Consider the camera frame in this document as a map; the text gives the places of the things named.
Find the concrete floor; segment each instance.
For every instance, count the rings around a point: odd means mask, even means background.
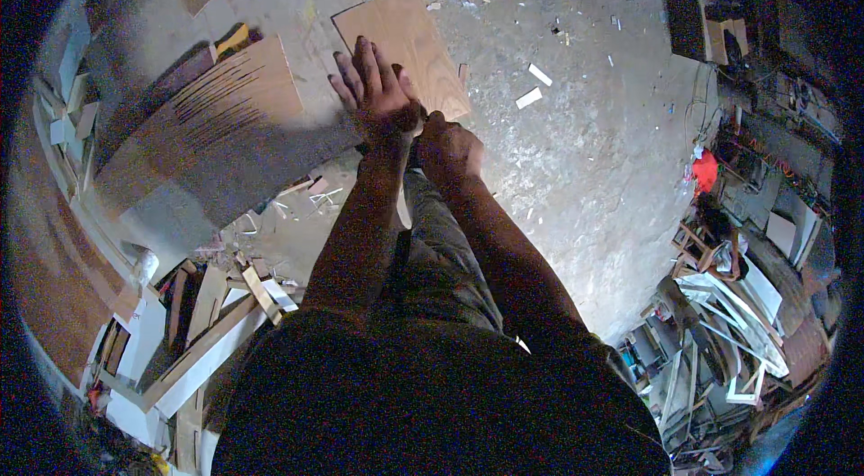
[[[474,111],[460,122],[486,145],[490,189],[549,260],[589,328],[619,341],[671,266],[669,241],[689,202],[675,184],[696,136],[684,110],[697,71],[697,97],[704,95],[707,69],[671,55],[662,0],[430,1],[441,2],[431,16],[455,64],[470,66]],[[569,45],[552,27],[568,33]],[[529,63],[552,86],[530,75]],[[517,110],[515,99],[538,85],[544,98]],[[327,88],[323,77],[320,87]],[[715,92],[711,79],[709,115]],[[346,154],[315,171],[330,191],[343,188],[333,196],[337,205],[358,159]],[[232,226],[224,237],[229,249],[236,242],[247,256],[265,257],[277,276],[304,285],[338,208],[315,212],[304,194],[283,202],[286,220],[269,207],[256,235]]]

